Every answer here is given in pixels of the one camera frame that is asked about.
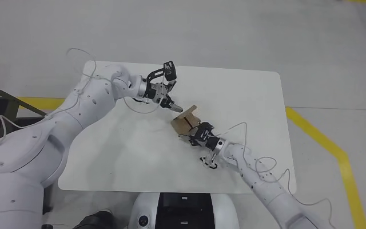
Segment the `gray floor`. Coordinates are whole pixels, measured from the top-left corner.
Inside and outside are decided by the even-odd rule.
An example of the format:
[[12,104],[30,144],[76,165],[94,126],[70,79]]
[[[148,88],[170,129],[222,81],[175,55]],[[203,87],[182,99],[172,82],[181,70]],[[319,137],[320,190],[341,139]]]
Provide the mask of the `gray floor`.
[[[348,152],[365,208],[365,43],[366,5],[336,0],[2,0],[0,89],[65,97],[79,80],[69,47],[105,61],[276,71],[285,105],[307,107],[296,110]],[[353,228],[335,158],[291,121],[289,133],[296,195],[329,197],[334,225]],[[59,191],[45,221],[73,226],[109,207],[125,225],[134,198]],[[241,228],[278,227],[255,196],[232,198]],[[326,204],[312,208],[327,218]]]

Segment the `tabletop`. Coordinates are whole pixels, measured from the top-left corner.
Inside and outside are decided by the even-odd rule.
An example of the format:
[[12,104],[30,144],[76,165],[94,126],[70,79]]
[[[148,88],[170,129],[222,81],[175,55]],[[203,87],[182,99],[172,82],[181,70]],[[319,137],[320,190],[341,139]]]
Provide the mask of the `tabletop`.
[[[97,69],[116,62],[97,61]],[[162,65],[121,63],[131,74],[146,77]],[[87,62],[84,73],[94,68]],[[258,157],[277,160],[277,177],[289,168],[290,189],[296,192],[291,145],[281,79],[276,72],[176,66],[177,83],[169,93],[184,110],[215,126],[214,133],[247,123],[246,145]],[[147,112],[155,104],[126,102]],[[58,181],[64,190],[133,192],[206,192],[249,194],[239,174],[219,164],[205,168],[199,160],[207,149],[180,140],[170,125],[179,113],[158,108],[150,114],[130,110],[123,100],[73,141],[65,171]],[[244,126],[224,137],[244,143]],[[272,161],[264,161],[268,167]],[[287,177],[280,183],[286,187]]]

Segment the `cable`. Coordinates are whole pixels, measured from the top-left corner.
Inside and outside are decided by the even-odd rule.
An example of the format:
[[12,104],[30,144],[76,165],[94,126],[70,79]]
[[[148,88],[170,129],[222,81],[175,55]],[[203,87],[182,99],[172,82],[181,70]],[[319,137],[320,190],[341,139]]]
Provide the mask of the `cable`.
[[[164,77],[162,78],[161,83],[164,85]],[[162,95],[161,95],[161,99],[160,99],[159,104],[158,104],[158,105],[157,105],[153,110],[148,111],[148,112],[141,112],[141,111],[138,111],[138,110],[133,109],[132,107],[130,107],[130,105],[128,105],[128,104],[127,104],[126,98],[125,98],[125,97],[123,97],[123,99],[124,99],[124,102],[125,102],[126,106],[127,106],[130,110],[132,110],[132,111],[134,111],[134,112],[136,112],[136,113],[139,113],[139,114],[144,114],[144,115],[146,115],[146,114],[153,113],[155,110],[157,110],[157,109],[159,108],[160,104],[162,103],[162,98],[164,98],[164,96],[165,96],[165,95],[166,95],[166,94],[162,94]]]
[[[103,77],[100,77],[100,76],[94,76],[94,73],[96,72],[96,70],[97,70],[97,61],[96,61],[96,58],[95,58],[95,56],[93,56],[93,55],[91,55],[90,53],[88,53],[87,51],[85,51],[85,50],[83,50],[83,49],[79,49],[79,48],[69,48],[67,51],[66,51],[66,58],[68,57],[68,55],[69,55],[69,53],[70,53],[70,51],[72,51],[72,50],[76,50],[76,51],[81,51],[81,52],[83,52],[83,53],[86,53],[87,55],[89,55],[89,57],[91,58],[91,60],[94,62],[94,69],[93,69],[93,71],[91,72],[91,74],[90,75],[87,75],[87,74],[85,74],[84,72],[82,72],[81,74],[83,75],[83,76],[86,76],[86,77],[88,77],[89,79],[88,79],[88,81],[85,83],[85,85],[82,87],[82,89],[81,90],[78,90],[77,91],[77,94],[78,94],[78,96],[77,96],[77,98],[76,98],[76,100],[75,100],[75,103],[73,103],[70,107],[68,107],[68,108],[66,108],[66,109],[61,109],[61,110],[55,110],[54,112],[51,112],[50,114],[47,114],[46,116],[45,116],[45,118],[44,119],[42,119],[42,120],[40,120],[39,122],[37,122],[37,123],[34,123],[34,124],[31,124],[31,125],[27,125],[27,126],[24,126],[24,127],[20,127],[19,125],[17,125],[17,124],[15,124],[15,123],[13,123],[12,121],[10,121],[7,117],[5,117],[5,116],[3,116],[3,115],[0,115],[0,121],[1,121],[1,124],[2,124],[2,126],[3,126],[3,136],[0,138],[0,144],[4,141],[4,139],[5,139],[5,137],[6,137],[6,135],[7,135],[7,130],[6,130],[6,126],[5,126],[5,122],[4,122],[4,119],[6,120],[6,121],[8,121],[9,123],[11,123],[12,125],[14,125],[15,127],[17,127],[17,128],[19,128],[19,129],[23,129],[23,128],[26,128],[26,127],[31,127],[31,126],[33,126],[33,125],[37,125],[37,124],[39,124],[39,123],[41,123],[41,122],[43,122],[43,121],[46,121],[46,120],[50,120],[50,119],[52,119],[53,118],[53,116],[54,115],[56,115],[56,114],[58,114],[58,113],[60,113],[60,112],[64,112],[64,111],[66,111],[66,110],[69,110],[69,109],[72,109],[73,107],[75,107],[77,104],[78,104],[78,102],[79,102],[79,99],[80,99],[80,95],[82,95],[83,93],[84,93],[84,90],[85,90],[85,88],[89,85],[89,83],[91,82],[91,80],[93,80],[93,79],[96,79],[96,80],[106,80],[106,81],[108,81],[108,82],[110,82],[111,83],[111,85],[115,85],[115,83],[114,82],[112,82],[111,80],[109,80],[109,79],[107,79],[107,78],[103,78]],[[76,73],[78,73],[78,74],[80,74],[79,72],[78,72],[78,70],[75,68],[75,66],[72,64],[72,61],[71,61],[71,66],[72,66],[72,68],[74,69],[74,71],[76,72]],[[137,111],[137,110],[134,110],[133,108],[131,108],[128,104],[127,104],[127,102],[126,102],[126,99],[125,98],[123,98],[124,99],[124,102],[125,102],[125,104],[127,105],[127,107],[129,108],[129,109],[131,109],[132,111],[134,111],[134,112],[137,112],[137,113],[140,113],[140,114],[149,114],[149,113],[152,113],[152,112],[154,112],[155,110],[157,110],[158,109],[158,107],[160,106],[160,104],[162,103],[162,99],[160,100],[160,103],[153,109],[153,110],[151,110],[150,112],[139,112],[139,111]]]
[[[304,205],[304,206],[314,206],[314,205],[317,205],[317,204],[319,204],[319,203],[321,203],[321,202],[324,202],[324,201],[327,201],[328,203],[329,203],[329,218],[328,218],[328,223],[329,223],[329,225],[332,227],[332,228],[334,228],[334,229],[336,229],[336,227],[331,223],[331,219],[332,219],[332,212],[333,212],[333,208],[332,208],[332,202],[328,199],[328,198],[323,198],[323,199],[321,199],[321,200],[319,200],[319,201],[317,201],[317,202],[315,202],[315,203],[311,203],[311,204],[308,204],[308,203],[303,203],[303,202],[301,202],[301,201],[299,201],[292,193],[291,193],[291,191],[290,191],[290,179],[291,179],[291,172],[290,172],[290,169],[289,168],[287,168],[282,174],[281,174],[281,176],[280,176],[280,178],[278,178],[277,180],[275,180],[275,181],[267,181],[267,180],[264,180],[264,179],[262,179],[262,177],[261,177],[261,175],[260,175],[260,173],[264,173],[264,172],[270,172],[271,170],[273,170],[274,168],[275,168],[275,166],[277,165],[277,160],[275,159],[275,158],[273,158],[273,157],[269,157],[269,156],[264,156],[264,157],[260,157],[260,158],[258,158],[258,159],[255,159],[255,169],[253,169],[251,166],[250,166],[250,164],[248,164],[248,162],[246,161],[246,159],[245,159],[245,156],[244,156],[244,153],[245,153],[245,149],[246,149],[246,136],[247,136],[247,134],[246,134],[246,131],[247,131],[247,123],[246,122],[241,122],[241,123],[238,123],[238,124],[236,124],[236,125],[234,125],[234,126],[232,126],[232,127],[230,127],[225,133],[223,133],[223,134],[219,134],[219,135],[224,135],[224,134],[226,134],[226,133],[228,133],[228,132],[230,132],[233,128],[235,128],[235,127],[237,127],[237,126],[239,126],[239,125],[241,125],[241,124],[245,124],[245,137],[244,137],[244,145],[243,144],[240,144],[240,143],[238,143],[238,144],[240,144],[240,145],[242,145],[243,147],[244,147],[244,150],[243,150],[243,153],[242,153],[242,158],[244,159],[244,161],[245,161],[245,164],[246,164],[246,166],[249,168],[249,169],[251,169],[251,170],[253,170],[253,171],[255,171],[257,174],[258,174],[258,177],[259,177],[259,179],[260,180],[262,180],[262,181],[264,181],[264,182],[266,182],[266,183],[275,183],[275,182],[278,182],[280,179],[282,179],[282,177],[284,177],[284,175],[286,174],[286,172],[288,172],[288,182],[287,182],[287,190],[288,190],[288,192],[291,194],[291,196],[298,202],[298,203],[300,203],[301,205]],[[267,169],[267,170],[264,170],[264,171],[259,171],[258,170],[258,168],[257,168],[257,165],[258,165],[258,162],[259,163],[262,163],[261,162],[261,159],[272,159],[273,161],[274,161],[274,165],[270,168],[270,169]]]
[[[88,54],[91,58],[92,58],[92,60],[93,60],[93,62],[94,62],[94,69],[93,69],[93,71],[92,71],[92,73],[91,73],[91,75],[87,75],[87,74],[84,74],[84,73],[81,73],[82,75],[84,75],[84,76],[86,76],[86,77],[89,77],[89,78],[95,78],[95,77],[93,77],[93,74],[95,73],[95,71],[96,71],[96,69],[97,69],[97,62],[96,62],[96,58],[95,58],[95,56],[93,56],[93,55],[91,55],[90,53],[88,53],[87,51],[85,51],[85,50],[82,50],[82,49],[78,49],[78,48],[70,48],[70,49],[68,49],[67,50],[67,52],[66,52],[66,56],[70,53],[70,51],[71,50],[77,50],[77,51],[81,51],[81,52],[84,52],[84,53],[86,53],[86,54]],[[75,72],[77,72],[77,73],[79,73],[78,71],[77,71],[77,69],[75,68],[75,66],[74,65],[72,65],[72,67],[73,67],[73,69],[74,69],[74,71]],[[109,81],[111,84],[114,84],[114,85],[116,85],[115,83],[113,83],[113,82],[111,82],[110,80],[108,80],[107,78],[102,78],[102,77],[100,77],[100,79],[104,79],[104,80],[107,80],[107,81]],[[135,109],[133,109],[132,107],[130,107],[130,105],[128,105],[128,103],[127,103],[127,101],[126,101],[126,98],[124,98],[123,97],[123,99],[124,99],[124,102],[125,102],[125,104],[126,104],[126,106],[130,109],[130,110],[132,110],[132,111],[134,111],[134,112],[136,112],[136,113],[139,113],[139,114],[150,114],[150,113],[153,113],[155,110],[157,110],[158,109],[158,107],[160,106],[160,103],[162,102],[162,99],[160,100],[160,103],[153,109],[153,110],[151,110],[151,111],[149,111],[149,112],[140,112],[140,111],[138,111],[138,110],[135,110]]]

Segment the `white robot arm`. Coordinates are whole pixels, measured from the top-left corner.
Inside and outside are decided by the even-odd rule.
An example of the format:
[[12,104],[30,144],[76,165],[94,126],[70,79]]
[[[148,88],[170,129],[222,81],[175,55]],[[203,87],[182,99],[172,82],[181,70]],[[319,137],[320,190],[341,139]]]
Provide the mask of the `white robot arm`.
[[330,222],[319,219],[288,193],[248,147],[215,136],[212,129],[213,126],[209,123],[201,123],[192,128],[188,136],[181,137],[193,146],[200,145],[210,149],[210,153],[201,158],[206,166],[217,168],[215,160],[219,159],[237,171],[281,228],[333,228]]
[[[151,83],[157,77],[165,77],[169,83]],[[148,98],[182,112],[168,95],[175,79],[172,62],[147,78],[132,76],[122,65],[109,65],[83,79],[45,119],[6,135],[0,142],[0,227],[41,228],[43,189],[65,169],[75,137],[103,118],[119,98]]]

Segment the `yellow floor line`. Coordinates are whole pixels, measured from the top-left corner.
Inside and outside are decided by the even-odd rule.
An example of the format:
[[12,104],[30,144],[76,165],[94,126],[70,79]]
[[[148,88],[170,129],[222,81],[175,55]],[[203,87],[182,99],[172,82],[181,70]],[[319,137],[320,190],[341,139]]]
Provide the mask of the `yellow floor line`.
[[65,100],[64,98],[35,98],[35,97],[18,97],[18,99],[40,110],[56,110],[56,108],[58,108]]
[[294,109],[287,107],[286,114],[287,118],[293,121],[293,123],[295,123],[300,129],[302,129],[306,134],[313,138],[337,159],[339,170],[343,179],[343,184],[347,193],[348,204],[349,208],[351,209],[354,226],[356,229],[365,229],[365,215],[359,192],[357,190],[355,178],[353,178],[352,168],[351,164],[349,163],[347,153],[334,142],[332,142],[332,140],[327,138],[326,135],[322,134]]
[[348,2],[366,3],[366,0],[347,0]]

